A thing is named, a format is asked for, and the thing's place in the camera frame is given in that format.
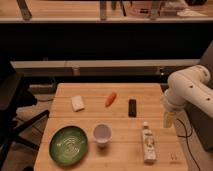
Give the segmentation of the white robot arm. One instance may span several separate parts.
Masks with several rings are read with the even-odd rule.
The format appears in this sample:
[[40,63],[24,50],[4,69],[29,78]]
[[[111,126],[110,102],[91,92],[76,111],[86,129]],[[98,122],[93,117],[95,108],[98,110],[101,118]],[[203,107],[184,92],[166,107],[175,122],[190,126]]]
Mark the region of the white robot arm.
[[191,103],[213,118],[213,90],[207,87],[211,75],[203,65],[195,65],[173,72],[161,103],[164,106],[163,127],[170,128],[176,118]]

